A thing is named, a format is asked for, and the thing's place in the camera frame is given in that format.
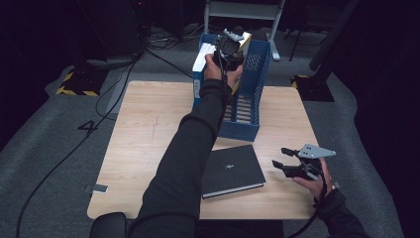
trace hand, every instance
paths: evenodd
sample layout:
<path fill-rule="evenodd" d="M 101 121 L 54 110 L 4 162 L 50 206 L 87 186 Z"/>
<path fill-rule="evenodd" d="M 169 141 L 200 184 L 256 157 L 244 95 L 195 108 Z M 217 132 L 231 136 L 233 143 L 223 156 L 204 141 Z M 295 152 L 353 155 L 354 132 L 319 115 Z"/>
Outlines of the hand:
<path fill-rule="evenodd" d="M 333 190 L 333 182 L 331 180 L 330 171 L 328 170 L 327 163 L 325 162 L 324 158 L 320 158 L 319 161 L 322 165 L 322 171 L 324 172 L 325 181 L 327 184 L 327 194 L 330 193 L 330 191 Z M 322 191 L 322 185 L 323 181 L 321 176 L 318 176 L 317 180 L 306 180 L 304 178 L 295 177 L 293 178 L 293 181 L 298 183 L 299 185 L 302 185 L 309 189 L 309 191 L 312 193 L 312 195 L 317 199 L 320 200 L 321 198 L 321 191 Z"/>
<path fill-rule="evenodd" d="M 204 71 L 204 80 L 209 78 L 222 80 L 220 67 L 213 62 L 213 54 L 207 54 L 205 57 L 207 62 L 207 68 Z M 239 65 L 235 71 L 226 71 L 226 75 L 228 76 L 228 85 L 231 88 L 234 88 L 235 83 L 242 75 L 243 70 L 243 67 Z"/>

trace white shelf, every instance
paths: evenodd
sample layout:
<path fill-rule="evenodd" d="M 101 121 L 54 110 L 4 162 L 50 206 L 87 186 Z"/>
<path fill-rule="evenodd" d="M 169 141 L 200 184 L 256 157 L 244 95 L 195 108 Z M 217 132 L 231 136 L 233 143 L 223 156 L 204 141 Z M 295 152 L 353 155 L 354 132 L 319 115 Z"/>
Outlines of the white shelf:
<path fill-rule="evenodd" d="M 279 61 L 280 54 L 275 47 L 273 39 L 277 30 L 278 21 L 280 20 L 283 4 L 284 1 L 280 1 L 278 5 L 260 5 L 250 3 L 213 2 L 207 0 L 206 8 L 204 9 L 204 33 L 208 33 L 210 16 L 271 20 L 271 33 L 266 34 L 266 39 L 271 47 L 272 59 Z"/>
<path fill-rule="evenodd" d="M 209 16 L 274 20 L 277 5 L 210 2 Z"/>

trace person's right arm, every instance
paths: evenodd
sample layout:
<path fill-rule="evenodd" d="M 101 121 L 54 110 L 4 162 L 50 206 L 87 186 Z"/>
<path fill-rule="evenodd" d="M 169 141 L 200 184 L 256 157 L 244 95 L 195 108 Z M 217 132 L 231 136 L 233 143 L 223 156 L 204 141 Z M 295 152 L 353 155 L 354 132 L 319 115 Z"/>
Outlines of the person's right arm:
<path fill-rule="evenodd" d="M 359 219 L 346 207 L 346 198 L 338 189 L 333 189 L 327 163 L 320 158 L 322 171 L 327 184 L 327 194 L 319 207 L 318 216 L 325 222 L 331 237 L 369 237 Z M 293 180 L 308 188 L 312 195 L 320 200 L 323 181 L 293 178 Z"/>

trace motion capture controller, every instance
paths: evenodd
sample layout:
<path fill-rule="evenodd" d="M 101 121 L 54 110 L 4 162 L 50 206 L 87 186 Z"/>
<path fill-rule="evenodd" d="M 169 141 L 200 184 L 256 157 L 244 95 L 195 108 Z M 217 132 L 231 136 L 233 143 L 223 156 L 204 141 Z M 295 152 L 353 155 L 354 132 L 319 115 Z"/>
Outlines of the motion capture controller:
<path fill-rule="evenodd" d="M 289 157 L 297 157 L 300 161 L 300 165 L 297 167 L 285 166 L 277 161 L 272 161 L 272 165 L 282 170 L 287 178 L 301 177 L 308 180 L 317 180 L 318 176 L 322 173 L 322 166 L 319 158 L 336 155 L 335 151 L 330 151 L 310 144 L 305 144 L 300 151 L 281 148 L 281 152 Z"/>
<path fill-rule="evenodd" d="M 244 62 L 244 53 L 239 51 L 240 41 L 244 37 L 224 30 L 225 36 L 218 36 L 215 42 L 216 51 L 213 62 L 227 71 L 235 71 Z"/>

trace person's left arm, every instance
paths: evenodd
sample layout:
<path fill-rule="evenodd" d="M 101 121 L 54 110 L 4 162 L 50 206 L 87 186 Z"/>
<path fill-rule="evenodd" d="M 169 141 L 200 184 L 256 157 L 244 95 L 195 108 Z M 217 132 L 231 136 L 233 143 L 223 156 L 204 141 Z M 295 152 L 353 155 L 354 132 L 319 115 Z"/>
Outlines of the person's left arm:
<path fill-rule="evenodd" d="M 182 118 L 156 176 L 144 193 L 130 237 L 192 237 L 194 234 L 200 211 L 202 174 L 219 131 L 224 96 L 232 91 L 229 86 L 229 93 L 223 92 L 220 68 L 209 61 L 210 56 L 206 59 L 205 75 L 210 79 L 201 87 L 201 102 Z M 230 72 L 228 79 L 241 73 L 242 67 Z"/>

